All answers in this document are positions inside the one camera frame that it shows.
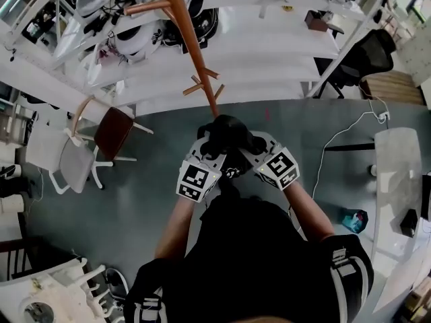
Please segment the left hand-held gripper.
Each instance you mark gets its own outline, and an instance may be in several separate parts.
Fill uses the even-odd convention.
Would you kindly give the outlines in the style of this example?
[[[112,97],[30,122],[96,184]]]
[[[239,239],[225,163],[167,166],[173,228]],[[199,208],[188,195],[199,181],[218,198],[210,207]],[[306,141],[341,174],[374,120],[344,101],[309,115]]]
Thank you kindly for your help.
[[[207,143],[204,136],[196,140],[183,160],[179,169],[176,194],[200,203],[222,177],[222,166],[226,154],[219,154],[215,159],[202,155],[201,148]]]

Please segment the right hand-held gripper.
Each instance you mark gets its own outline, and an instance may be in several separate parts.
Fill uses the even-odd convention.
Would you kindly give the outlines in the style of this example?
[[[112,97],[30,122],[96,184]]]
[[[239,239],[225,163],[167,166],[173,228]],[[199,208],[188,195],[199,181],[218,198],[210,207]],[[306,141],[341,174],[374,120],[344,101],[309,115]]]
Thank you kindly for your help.
[[[269,133],[251,131],[251,150],[240,148],[253,171],[266,183],[283,191],[300,177],[297,161]]]

